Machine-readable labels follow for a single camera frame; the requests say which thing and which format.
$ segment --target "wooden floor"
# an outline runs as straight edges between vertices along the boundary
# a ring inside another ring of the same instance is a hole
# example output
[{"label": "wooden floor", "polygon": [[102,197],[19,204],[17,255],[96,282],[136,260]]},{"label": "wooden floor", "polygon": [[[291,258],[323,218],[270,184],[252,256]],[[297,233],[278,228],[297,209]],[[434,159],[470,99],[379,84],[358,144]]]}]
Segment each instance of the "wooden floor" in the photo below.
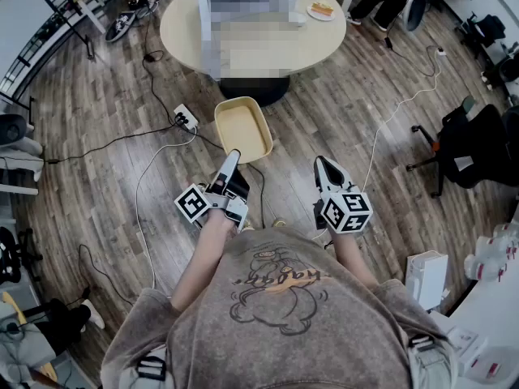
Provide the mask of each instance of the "wooden floor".
[{"label": "wooden floor", "polygon": [[[160,5],[152,18],[148,50],[163,49],[159,37]],[[113,0],[105,8],[109,19],[125,8]],[[79,29],[96,46],[90,62],[75,37],[60,48],[33,80],[25,96],[36,98],[35,138],[45,145],[46,158],[80,155],[115,137],[167,125],[165,112],[153,97],[143,57],[146,21],[114,44],[106,44],[84,21]],[[431,153],[421,135],[410,127],[421,123],[431,133],[441,118],[465,96],[477,104],[504,111],[504,97],[489,92],[479,78],[480,67],[467,48],[458,43],[454,22],[445,13],[430,11],[414,34],[402,32],[400,22],[391,32],[395,49],[425,71],[431,66],[427,45],[441,45],[442,73],[436,92],[425,92],[400,111],[379,133],[367,193],[375,214],[358,243],[380,281],[403,279],[405,259],[438,250],[449,255],[447,310],[466,287],[463,260],[474,249],[478,235],[490,234],[507,217],[514,189],[482,182],[472,190],[446,181],[441,199],[431,199],[435,168],[413,173],[405,165]],[[364,183],[377,128],[397,103],[416,91],[434,87],[434,79],[420,75],[410,64],[385,49],[384,34],[369,20],[360,28],[348,27],[340,48],[326,62],[292,77],[285,97],[264,109],[274,138],[274,149],[255,163],[266,177],[265,220],[284,218],[308,237],[316,235],[312,204],[318,194],[312,163],[319,154],[332,157],[348,169],[356,183]],[[217,141],[213,124],[215,105],[223,100],[218,86],[207,76],[180,66],[167,53],[150,68],[155,89],[170,111],[186,104],[201,121],[200,133]],[[135,217],[135,188],[153,153],[167,143],[187,140],[179,130],[116,142],[84,159],[47,165],[37,197],[15,196],[15,213],[34,229],[41,263],[41,293],[45,298],[73,301],[86,286],[78,271],[78,246],[90,247],[94,263],[109,273],[124,296],[135,300],[152,276],[143,252]],[[208,181],[220,166],[220,151],[197,139],[186,147],[163,151],[146,174],[139,190],[139,214],[157,268],[157,287],[170,293],[187,265],[197,238],[196,230],[177,212],[174,199],[192,182]],[[251,185],[250,218],[260,226],[260,177],[248,168],[242,174]],[[329,240],[328,234],[319,239]],[[96,382],[101,359],[130,310],[92,270],[83,255],[88,278],[96,285],[91,299],[106,322],[106,329],[88,327],[71,348],[77,362]]]}]

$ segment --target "plastic tray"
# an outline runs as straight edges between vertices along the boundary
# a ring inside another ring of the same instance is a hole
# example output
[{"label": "plastic tray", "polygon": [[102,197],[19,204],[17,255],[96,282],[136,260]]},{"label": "plastic tray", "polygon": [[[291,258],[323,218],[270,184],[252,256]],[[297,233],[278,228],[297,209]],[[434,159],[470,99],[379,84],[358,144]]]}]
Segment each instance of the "plastic tray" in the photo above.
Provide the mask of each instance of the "plastic tray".
[{"label": "plastic tray", "polygon": [[226,100],[214,109],[221,144],[227,154],[239,150],[239,164],[250,163],[272,151],[272,136],[258,103],[242,96]]}]

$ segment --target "black table base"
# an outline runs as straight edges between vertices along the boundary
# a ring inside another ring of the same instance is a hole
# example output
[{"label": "black table base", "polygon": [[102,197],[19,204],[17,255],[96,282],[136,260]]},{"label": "black table base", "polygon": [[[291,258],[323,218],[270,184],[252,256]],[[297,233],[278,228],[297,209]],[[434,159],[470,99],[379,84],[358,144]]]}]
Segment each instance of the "black table base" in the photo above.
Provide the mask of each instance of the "black table base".
[{"label": "black table base", "polygon": [[226,78],[220,81],[220,90],[225,98],[249,96],[260,107],[280,100],[288,91],[290,77],[284,78]]}]

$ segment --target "white cable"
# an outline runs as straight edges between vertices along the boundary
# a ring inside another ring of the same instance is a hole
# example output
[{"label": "white cable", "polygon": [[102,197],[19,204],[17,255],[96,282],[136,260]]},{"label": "white cable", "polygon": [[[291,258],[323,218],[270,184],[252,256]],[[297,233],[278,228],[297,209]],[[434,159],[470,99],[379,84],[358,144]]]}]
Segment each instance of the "white cable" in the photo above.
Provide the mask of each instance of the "white cable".
[{"label": "white cable", "polygon": [[143,232],[142,227],[140,226],[140,221],[139,221],[139,202],[138,202],[137,198],[138,198],[138,195],[139,195],[140,181],[142,180],[144,174],[148,171],[148,169],[152,165],[152,162],[155,160],[155,157],[157,157],[158,153],[160,153],[162,150],[164,150],[167,147],[181,147],[181,146],[185,146],[185,145],[189,144],[191,141],[193,141],[196,138],[196,135],[197,135],[197,128],[195,127],[195,134],[193,135],[193,138],[190,139],[189,141],[186,141],[185,143],[182,143],[182,144],[167,144],[167,145],[162,146],[161,148],[159,148],[157,150],[157,152],[153,155],[153,157],[150,160],[148,166],[146,166],[146,169],[144,169],[143,173],[140,175],[139,181],[137,182],[137,188],[135,189],[135,213],[137,215],[137,225],[139,226],[140,234],[143,236],[144,250],[146,251],[146,256],[148,257],[149,266],[152,269],[152,277],[153,277],[152,288],[153,289],[155,289],[156,277],[157,276],[155,274],[155,268],[153,267],[152,256],[151,256],[151,254],[149,252],[148,243],[146,242],[146,237],[144,236],[144,232]]},{"label": "white cable", "polygon": [[410,100],[413,100],[414,98],[416,98],[416,96],[419,94],[419,93],[422,93],[422,92],[433,92],[436,90],[437,86],[438,86],[438,80],[437,78],[440,76],[441,74],[441,65],[438,63],[438,58],[436,57],[436,55],[438,54],[438,50],[435,51],[435,63],[436,65],[438,65],[438,68],[439,68],[439,71],[438,73],[435,75],[435,87],[432,88],[432,89],[421,89],[420,91],[416,92],[414,94],[414,96],[412,98],[408,98],[407,100],[403,100],[402,102],[400,102],[397,106],[397,109],[395,109],[395,111],[391,114],[391,117],[389,117],[389,119],[384,122],[384,124],[382,124],[379,129],[375,132],[375,141],[373,142],[373,150],[371,151],[371,160],[370,160],[370,166],[367,168],[367,175],[366,175],[366,181],[364,182],[364,187],[362,188],[362,191],[364,191],[366,189],[366,184],[367,184],[367,181],[368,179],[370,178],[370,171],[371,171],[371,166],[373,165],[373,157],[375,156],[375,145],[376,145],[376,137],[377,135],[379,134],[379,131],[382,130],[382,127],[387,125],[388,122],[390,122],[392,119],[394,119],[395,115],[397,114],[397,111],[398,109],[400,108],[400,105],[404,104],[405,102],[409,102]]},{"label": "white cable", "polygon": [[322,237],[325,233],[326,233],[327,229],[325,229],[323,232],[321,232],[319,235],[317,235],[316,237],[313,237],[311,240],[314,241],[315,239],[319,238],[319,237]]}]

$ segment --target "electrical outlet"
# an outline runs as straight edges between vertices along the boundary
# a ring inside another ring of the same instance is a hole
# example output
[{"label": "electrical outlet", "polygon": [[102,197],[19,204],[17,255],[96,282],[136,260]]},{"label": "electrical outlet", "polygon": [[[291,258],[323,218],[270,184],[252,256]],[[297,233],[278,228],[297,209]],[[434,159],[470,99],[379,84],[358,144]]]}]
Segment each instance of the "electrical outlet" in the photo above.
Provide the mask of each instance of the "electrical outlet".
[{"label": "electrical outlet", "polygon": [[177,108],[175,108],[174,112],[175,118],[181,113],[187,120],[187,122],[184,123],[184,126],[186,126],[188,130],[193,130],[196,126],[198,126],[198,120],[184,104],[180,104]]}]

